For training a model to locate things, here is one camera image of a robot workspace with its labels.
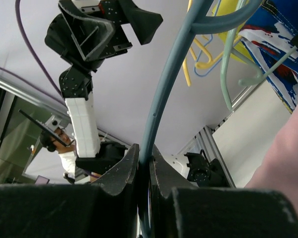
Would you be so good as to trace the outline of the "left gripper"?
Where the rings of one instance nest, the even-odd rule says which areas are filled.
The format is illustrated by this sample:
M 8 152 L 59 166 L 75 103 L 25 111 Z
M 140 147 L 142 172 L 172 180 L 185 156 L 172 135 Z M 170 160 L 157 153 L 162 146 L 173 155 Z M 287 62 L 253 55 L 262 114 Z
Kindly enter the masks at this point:
M 149 44 L 163 22 L 161 14 L 143 10 L 132 0 L 118 1 L 141 45 Z M 97 71 L 104 59 L 114 57 L 114 23 L 83 13 L 71 0 L 58 2 L 60 14 L 48 27 L 45 44 L 80 72 Z

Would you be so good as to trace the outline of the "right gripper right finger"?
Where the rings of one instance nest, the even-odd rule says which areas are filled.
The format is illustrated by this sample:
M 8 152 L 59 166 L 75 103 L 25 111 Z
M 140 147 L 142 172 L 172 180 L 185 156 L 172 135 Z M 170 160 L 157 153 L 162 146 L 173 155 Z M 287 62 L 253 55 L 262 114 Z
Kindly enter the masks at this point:
M 149 169 L 153 238 L 298 238 L 298 216 L 279 192 L 196 187 L 157 148 Z

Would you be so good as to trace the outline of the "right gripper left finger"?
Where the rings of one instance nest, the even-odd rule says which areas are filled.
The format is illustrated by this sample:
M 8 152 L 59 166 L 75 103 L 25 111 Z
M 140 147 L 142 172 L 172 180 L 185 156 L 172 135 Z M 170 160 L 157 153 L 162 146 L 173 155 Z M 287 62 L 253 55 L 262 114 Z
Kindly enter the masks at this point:
M 134 238 L 139 146 L 91 184 L 0 184 L 0 238 Z

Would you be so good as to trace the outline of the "blue-grey plastic hanger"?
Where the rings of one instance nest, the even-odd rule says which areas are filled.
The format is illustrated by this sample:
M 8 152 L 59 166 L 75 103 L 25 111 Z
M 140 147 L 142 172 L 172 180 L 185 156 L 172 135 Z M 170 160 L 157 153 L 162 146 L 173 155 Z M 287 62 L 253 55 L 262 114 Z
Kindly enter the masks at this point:
M 189 47 L 196 35 L 221 33 L 238 27 L 255 13 L 260 4 L 259 0 L 249 0 L 245 6 L 227 15 L 207 16 L 212 1 L 195 0 L 185 16 L 156 88 L 140 146 L 139 217 L 145 238 L 151 237 L 148 207 L 149 159 L 163 111 Z

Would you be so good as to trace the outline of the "pink trousers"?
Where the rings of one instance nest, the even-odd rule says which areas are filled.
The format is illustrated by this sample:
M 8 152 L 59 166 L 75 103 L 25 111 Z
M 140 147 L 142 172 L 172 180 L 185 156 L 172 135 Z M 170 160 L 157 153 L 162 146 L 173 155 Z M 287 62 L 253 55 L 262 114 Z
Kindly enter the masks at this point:
M 298 105 L 275 136 L 247 188 L 298 187 Z

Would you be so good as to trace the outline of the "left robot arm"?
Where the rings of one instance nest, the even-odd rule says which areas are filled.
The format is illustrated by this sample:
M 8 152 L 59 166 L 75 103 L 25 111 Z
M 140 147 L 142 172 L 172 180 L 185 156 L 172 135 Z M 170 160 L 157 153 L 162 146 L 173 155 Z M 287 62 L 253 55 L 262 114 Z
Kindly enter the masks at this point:
M 71 65 L 60 75 L 59 84 L 74 129 L 76 164 L 81 167 L 84 161 L 95 159 L 101 148 L 96 134 L 92 72 L 105 59 L 125 54 L 131 47 L 123 24 L 130 24 L 139 42 L 145 45 L 151 42 L 163 19 L 131 0 L 102 0 L 95 13 L 83 12 L 71 0 L 59 1 L 58 8 L 60 14 L 50 24 L 45 43 Z M 176 38 L 151 105 L 141 146 L 142 159 L 152 154 L 173 84 L 198 33 L 198 18 L 205 17 L 209 8 L 210 2 L 195 1 Z

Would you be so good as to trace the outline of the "mint green hanger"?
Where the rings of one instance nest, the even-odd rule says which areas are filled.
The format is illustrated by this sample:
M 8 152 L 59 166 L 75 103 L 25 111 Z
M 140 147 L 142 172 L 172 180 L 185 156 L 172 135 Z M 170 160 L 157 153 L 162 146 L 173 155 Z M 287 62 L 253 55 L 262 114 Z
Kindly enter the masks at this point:
M 267 80 L 267 76 L 271 74 L 285 59 L 287 59 L 292 54 L 292 52 L 294 52 L 297 49 L 297 47 L 294 46 L 290 52 L 288 52 L 280 60 L 278 60 L 266 73 L 263 73 L 261 68 L 257 66 L 253 58 L 249 54 L 248 50 L 243 45 L 242 38 L 239 35 L 239 31 L 246 23 L 246 21 L 240 24 L 238 27 L 231 29 L 230 31 L 222 32 L 218 34 L 219 38 L 225 44 L 224 54 L 221 62 L 220 84 L 221 84 L 221 90 L 222 90 L 225 103 L 229 110 L 232 110 L 233 108 L 233 103 L 229 95 L 227 82 L 226 82 L 227 70 L 228 70 L 228 64 L 229 64 L 230 58 L 241 61 L 253 67 L 256 70 L 256 76 L 253 76 L 250 78 L 242 78 L 238 82 L 238 84 L 242 87 L 249 87 L 249 86 L 260 84 L 264 80 Z

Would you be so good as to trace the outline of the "blue white patterned trousers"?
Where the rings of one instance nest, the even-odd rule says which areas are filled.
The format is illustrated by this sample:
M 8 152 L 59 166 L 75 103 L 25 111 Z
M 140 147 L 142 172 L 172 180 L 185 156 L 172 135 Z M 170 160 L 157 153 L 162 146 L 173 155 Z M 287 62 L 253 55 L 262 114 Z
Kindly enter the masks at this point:
M 291 41 L 298 35 L 298 0 L 264 0 L 239 35 L 266 73 L 294 47 Z M 298 105 L 298 48 L 267 76 L 267 81 L 292 113 Z

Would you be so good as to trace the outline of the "person in white shirt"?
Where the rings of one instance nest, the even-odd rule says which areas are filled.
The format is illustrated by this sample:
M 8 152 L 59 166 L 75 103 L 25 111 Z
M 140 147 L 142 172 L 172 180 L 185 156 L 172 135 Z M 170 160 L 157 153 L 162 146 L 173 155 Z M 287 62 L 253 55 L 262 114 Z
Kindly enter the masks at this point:
M 65 170 L 63 178 L 66 179 L 69 183 L 75 183 L 75 172 L 76 172 L 76 151 L 75 145 L 71 144 L 70 146 L 64 146 L 49 133 L 42 130 L 40 134 L 40 143 L 46 148 L 49 152 L 57 152 L 61 164 Z

